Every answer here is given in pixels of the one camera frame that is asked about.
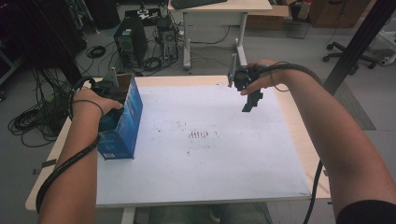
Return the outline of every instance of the floor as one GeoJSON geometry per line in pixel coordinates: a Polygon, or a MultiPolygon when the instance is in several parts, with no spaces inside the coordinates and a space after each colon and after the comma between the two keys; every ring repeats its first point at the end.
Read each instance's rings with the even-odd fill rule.
{"type": "MultiPolygon", "coordinates": [[[[136,6],[122,5],[119,7],[120,17],[125,10],[136,9],[136,6]]],[[[385,28],[394,30],[396,20],[390,20],[385,28]]],[[[326,78],[336,63],[331,59],[324,63],[321,59],[329,51],[326,44],[332,41],[347,44],[355,29],[309,28],[304,39],[287,37],[288,25],[279,31],[247,30],[244,38],[244,47],[249,62],[259,59],[272,59],[297,63],[311,68],[319,77],[326,78]]],[[[213,42],[224,37],[228,27],[190,27],[193,30],[191,41],[213,42]]],[[[86,29],[88,48],[104,46],[113,41],[116,29],[104,30],[96,34],[93,29],[86,29]]],[[[303,32],[301,27],[296,32],[303,32]]],[[[152,34],[152,28],[146,28],[146,34],[152,34]]],[[[217,45],[193,45],[192,68],[185,71],[180,61],[157,73],[143,73],[144,76],[195,76],[195,75],[225,75],[233,53],[234,38],[237,37],[238,27],[231,27],[227,37],[217,45]]],[[[111,55],[111,46],[107,47],[106,55],[111,55]]],[[[392,54],[389,47],[376,41],[367,50],[378,59],[392,54]]],[[[110,56],[103,60],[94,60],[88,73],[102,77],[109,66],[110,56]]],[[[82,51],[76,61],[81,71],[88,68],[92,62],[82,51]]],[[[396,64],[377,66],[368,69],[367,63],[360,63],[361,68],[354,76],[348,76],[346,83],[361,103],[361,106],[376,127],[375,131],[366,131],[370,139],[377,146],[393,177],[396,179],[396,64]]],[[[52,144],[44,147],[26,147],[19,136],[8,131],[8,123],[24,110],[35,104],[35,80],[30,68],[25,65],[12,75],[1,86],[6,92],[7,99],[0,102],[0,224],[35,223],[35,212],[27,211],[24,207],[26,198],[35,183],[41,162],[45,161],[52,144]]],[[[43,143],[39,131],[31,131],[24,136],[24,141],[36,145],[43,143]]],[[[268,207],[274,223],[302,223],[308,202],[269,202],[268,207]]],[[[149,208],[139,208],[136,214],[136,223],[144,224],[148,219],[149,208]]],[[[207,215],[206,207],[202,207],[203,216],[207,215]]],[[[119,223],[121,209],[98,209],[96,223],[119,223]]],[[[332,206],[329,200],[317,200],[310,223],[334,223],[332,206]]]]}

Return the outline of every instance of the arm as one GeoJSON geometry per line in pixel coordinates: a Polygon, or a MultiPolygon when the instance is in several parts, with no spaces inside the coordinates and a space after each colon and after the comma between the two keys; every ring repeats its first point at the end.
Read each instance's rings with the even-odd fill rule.
{"type": "MultiPolygon", "coordinates": [[[[336,216],[362,200],[396,203],[395,183],[380,155],[349,113],[312,77],[295,70],[274,71],[275,84],[285,84],[329,174],[336,216]]],[[[269,74],[247,86],[242,95],[273,86],[269,74]]]]}
{"type": "MultiPolygon", "coordinates": [[[[107,113],[111,108],[121,108],[116,101],[105,99],[93,91],[83,89],[74,100],[90,100],[107,113]]],[[[56,166],[89,146],[98,134],[102,112],[89,102],[73,104],[74,118],[63,151],[56,166]]],[[[38,223],[93,223],[96,205],[97,152],[87,156],[64,171],[49,187],[38,217],[38,223]]]]}

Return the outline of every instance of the table leg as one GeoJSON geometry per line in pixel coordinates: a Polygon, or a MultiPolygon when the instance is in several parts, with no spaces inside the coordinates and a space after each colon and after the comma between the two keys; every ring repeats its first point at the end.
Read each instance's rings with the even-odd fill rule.
{"type": "Polygon", "coordinates": [[[121,224],[132,224],[134,223],[134,214],[136,212],[135,207],[125,207],[122,213],[121,224]]]}
{"type": "Polygon", "coordinates": [[[244,46],[242,45],[245,35],[245,26],[247,24],[248,13],[242,13],[241,25],[239,26],[239,38],[236,39],[236,51],[238,53],[239,64],[248,65],[247,57],[245,56],[244,46]]]}
{"type": "Polygon", "coordinates": [[[183,48],[183,67],[186,70],[191,68],[191,54],[190,54],[190,39],[188,35],[188,16],[187,12],[183,12],[183,24],[184,24],[184,48],[183,48]]]}

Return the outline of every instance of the cardboard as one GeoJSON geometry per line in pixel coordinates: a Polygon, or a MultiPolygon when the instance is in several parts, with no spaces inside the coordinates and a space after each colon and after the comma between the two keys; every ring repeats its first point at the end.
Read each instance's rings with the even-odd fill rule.
{"type": "Polygon", "coordinates": [[[353,28],[371,0],[315,0],[309,18],[317,28],[353,28]]]}
{"type": "Polygon", "coordinates": [[[285,17],[290,15],[288,6],[272,6],[268,12],[248,13],[246,29],[280,30],[285,17]]]}
{"type": "MultiPolygon", "coordinates": [[[[99,132],[98,152],[105,160],[132,159],[134,157],[143,103],[134,77],[121,77],[124,80],[125,78],[126,80],[129,78],[131,81],[117,127],[110,131],[99,132]]],[[[120,88],[124,89],[125,87],[125,81],[120,82],[120,88]]]]}

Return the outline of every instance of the desk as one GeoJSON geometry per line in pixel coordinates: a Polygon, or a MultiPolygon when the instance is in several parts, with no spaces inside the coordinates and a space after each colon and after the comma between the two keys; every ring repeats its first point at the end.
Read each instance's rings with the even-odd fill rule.
{"type": "Polygon", "coordinates": [[[242,45],[245,25],[249,12],[264,12],[272,9],[268,0],[228,0],[224,3],[217,3],[202,7],[191,7],[175,10],[169,2],[170,12],[182,12],[184,24],[184,51],[183,67],[186,70],[191,68],[190,40],[188,37],[189,24],[195,25],[239,25],[239,38],[236,39],[236,50],[240,65],[246,65],[247,60],[242,45]]]}

